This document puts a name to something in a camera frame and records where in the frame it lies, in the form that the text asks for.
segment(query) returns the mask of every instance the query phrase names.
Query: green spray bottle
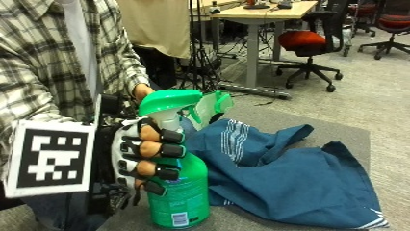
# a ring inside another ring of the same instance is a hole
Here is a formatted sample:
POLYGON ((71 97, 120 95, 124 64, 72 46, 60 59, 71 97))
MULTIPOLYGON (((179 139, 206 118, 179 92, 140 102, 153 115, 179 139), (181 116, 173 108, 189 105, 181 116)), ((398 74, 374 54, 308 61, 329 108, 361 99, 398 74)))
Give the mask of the green spray bottle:
MULTIPOLYGON (((160 90, 149 94, 140 104, 139 116, 155 119, 161 129, 184 133, 179 111, 188 109, 196 116, 195 105, 202 98, 198 90, 160 90)), ((192 153, 183 159, 155 158, 161 164, 181 168, 176 181, 155 177, 167 190, 164 196, 148 192, 153 223, 164 228, 188 228, 206 219, 210 213, 208 199, 208 169, 202 160, 192 153)))

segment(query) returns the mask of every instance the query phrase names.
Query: shirt collar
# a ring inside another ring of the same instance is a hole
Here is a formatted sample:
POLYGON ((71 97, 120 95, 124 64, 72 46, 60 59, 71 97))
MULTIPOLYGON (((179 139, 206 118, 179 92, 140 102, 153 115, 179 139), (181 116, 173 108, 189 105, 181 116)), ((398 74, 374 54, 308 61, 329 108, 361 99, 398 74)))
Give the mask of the shirt collar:
POLYGON ((39 20, 44 16, 53 3, 53 0, 19 0, 19 1, 21 5, 25 7, 31 16, 35 18, 35 20, 39 20))

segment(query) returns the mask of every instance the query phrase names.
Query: blue towel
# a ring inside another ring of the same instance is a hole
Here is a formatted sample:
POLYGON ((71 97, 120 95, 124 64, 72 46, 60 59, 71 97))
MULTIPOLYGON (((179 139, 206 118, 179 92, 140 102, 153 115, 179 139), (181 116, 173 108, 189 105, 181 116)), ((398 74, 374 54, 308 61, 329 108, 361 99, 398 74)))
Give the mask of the blue towel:
POLYGON ((346 146, 289 148, 314 128, 261 133, 222 119, 187 141, 209 169, 210 204, 261 218, 328 228, 388 227, 368 174, 346 146))

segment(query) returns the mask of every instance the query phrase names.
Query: shirt sleeve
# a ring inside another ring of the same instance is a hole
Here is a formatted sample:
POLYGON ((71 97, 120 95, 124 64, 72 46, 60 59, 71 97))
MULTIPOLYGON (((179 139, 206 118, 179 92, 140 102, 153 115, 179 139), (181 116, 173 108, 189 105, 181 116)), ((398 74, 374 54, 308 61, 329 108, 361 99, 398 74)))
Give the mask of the shirt sleeve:
POLYGON ((140 57, 132 49, 125 28, 123 27, 121 15, 119 15, 120 26, 120 62, 125 71, 125 83, 129 95, 133 97, 133 89, 137 84, 151 85, 147 69, 141 65, 140 57))
POLYGON ((52 103, 48 87, 41 83, 23 59, 0 47, 0 176, 5 176, 13 143, 12 123, 20 119, 68 122, 52 103))

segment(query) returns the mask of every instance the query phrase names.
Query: bottle label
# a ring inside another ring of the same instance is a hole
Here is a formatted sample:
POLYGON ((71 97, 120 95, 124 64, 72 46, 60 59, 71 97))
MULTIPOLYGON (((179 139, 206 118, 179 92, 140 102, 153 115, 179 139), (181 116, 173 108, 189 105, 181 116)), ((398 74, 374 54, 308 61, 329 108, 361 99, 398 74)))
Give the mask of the bottle label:
POLYGON ((163 185, 167 195, 149 193, 153 223, 168 228, 191 227, 209 216, 208 179, 163 185))

